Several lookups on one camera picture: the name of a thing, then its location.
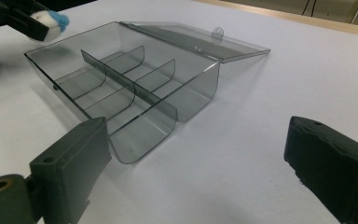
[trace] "blue object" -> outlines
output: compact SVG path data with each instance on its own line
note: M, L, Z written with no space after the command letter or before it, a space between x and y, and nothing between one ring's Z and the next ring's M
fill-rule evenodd
M48 11L48 14L53 20L55 20L59 24L61 33L64 32L66 26L69 24L68 17L65 15L58 14L55 11Z

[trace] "white object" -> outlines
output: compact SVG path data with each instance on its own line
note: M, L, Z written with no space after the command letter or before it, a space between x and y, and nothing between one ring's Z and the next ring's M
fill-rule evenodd
M48 29L48 34L45 37L44 42L52 41L56 39L61 34L60 25L48 14L47 11L39 11L31 15L35 20L46 25Z

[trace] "box lid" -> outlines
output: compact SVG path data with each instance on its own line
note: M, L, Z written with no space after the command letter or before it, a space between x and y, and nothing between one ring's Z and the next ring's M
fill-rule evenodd
M230 63L270 52L270 49L225 37L222 28L216 28L210 33L173 22L142 21L120 24L220 63Z

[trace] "cable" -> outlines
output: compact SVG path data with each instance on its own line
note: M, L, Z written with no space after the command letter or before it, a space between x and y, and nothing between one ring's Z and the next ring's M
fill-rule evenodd
M304 15L305 10L307 9L309 3L310 3L310 0L308 0L307 4L306 4L305 7L304 7L304 11L303 11L303 13L302 13L301 15Z
M357 8L356 14L354 14L354 17L351 20L351 24L354 23L354 20L356 20L357 16L358 16L358 8Z
M310 16L313 17L313 11L315 10L316 0L313 2L312 12L310 13Z

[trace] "white surface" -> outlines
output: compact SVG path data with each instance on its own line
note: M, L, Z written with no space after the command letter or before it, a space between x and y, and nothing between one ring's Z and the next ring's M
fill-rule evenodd
M358 141L358 35L186 0L100 0L64 14L60 39L110 21L178 21L272 49L223 64L212 102L143 160L109 163L80 223L337 223L283 151L293 115ZM0 28L0 175L28 175L78 124L26 62L38 47Z

